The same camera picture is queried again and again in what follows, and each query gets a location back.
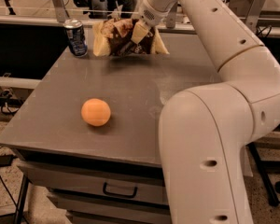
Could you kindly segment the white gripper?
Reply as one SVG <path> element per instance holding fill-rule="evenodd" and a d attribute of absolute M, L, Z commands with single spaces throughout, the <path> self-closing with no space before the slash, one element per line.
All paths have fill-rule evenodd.
<path fill-rule="evenodd" d="M 139 20 L 132 34 L 132 42 L 139 44 L 148 34 L 150 27 L 158 25 L 169 13 L 171 0 L 143 0 L 138 11 L 142 20 Z"/>

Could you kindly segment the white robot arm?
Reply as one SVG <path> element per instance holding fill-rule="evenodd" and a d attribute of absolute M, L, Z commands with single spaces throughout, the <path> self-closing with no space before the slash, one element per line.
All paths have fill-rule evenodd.
<path fill-rule="evenodd" d="M 173 224 L 253 224 L 245 145 L 280 124 L 280 64 L 220 0 L 143 0 L 140 42 L 180 3 L 221 80 L 183 90 L 159 122 L 161 167 Z"/>

